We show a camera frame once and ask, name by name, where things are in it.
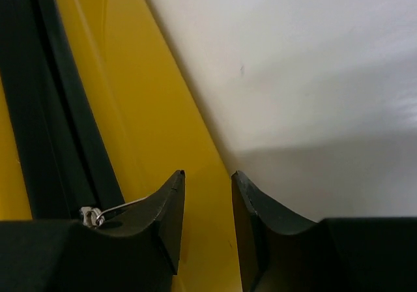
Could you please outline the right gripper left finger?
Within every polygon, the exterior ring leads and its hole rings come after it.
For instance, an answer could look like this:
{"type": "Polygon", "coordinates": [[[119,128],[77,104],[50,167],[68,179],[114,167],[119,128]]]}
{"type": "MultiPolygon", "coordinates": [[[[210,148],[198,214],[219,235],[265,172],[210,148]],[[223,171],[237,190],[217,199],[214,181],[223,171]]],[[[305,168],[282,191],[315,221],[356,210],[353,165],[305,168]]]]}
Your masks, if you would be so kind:
{"type": "Polygon", "coordinates": [[[76,220],[1,223],[2,291],[169,291],[178,272],[185,172],[93,229],[76,220]]]}

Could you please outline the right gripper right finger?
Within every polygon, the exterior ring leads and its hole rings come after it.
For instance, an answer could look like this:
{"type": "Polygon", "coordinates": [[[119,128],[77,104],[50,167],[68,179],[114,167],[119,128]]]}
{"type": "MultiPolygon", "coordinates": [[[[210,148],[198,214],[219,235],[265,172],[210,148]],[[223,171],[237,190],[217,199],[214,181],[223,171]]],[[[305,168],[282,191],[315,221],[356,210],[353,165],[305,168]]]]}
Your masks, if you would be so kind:
{"type": "Polygon", "coordinates": [[[244,291],[415,291],[416,219],[313,222],[231,177],[244,291]]]}

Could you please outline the yellow suitcase with grey lining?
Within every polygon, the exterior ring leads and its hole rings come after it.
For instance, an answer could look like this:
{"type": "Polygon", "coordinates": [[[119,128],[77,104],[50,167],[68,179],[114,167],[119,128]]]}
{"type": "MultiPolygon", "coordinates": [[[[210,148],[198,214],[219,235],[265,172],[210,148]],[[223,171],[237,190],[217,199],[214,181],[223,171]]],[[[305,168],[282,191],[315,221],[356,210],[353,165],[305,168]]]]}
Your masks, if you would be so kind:
{"type": "Polygon", "coordinates": [[[1,0],[1,223],[82,223],[178,170],[169,291],[240,291],[229,174],[146,0],[1,0]]]}

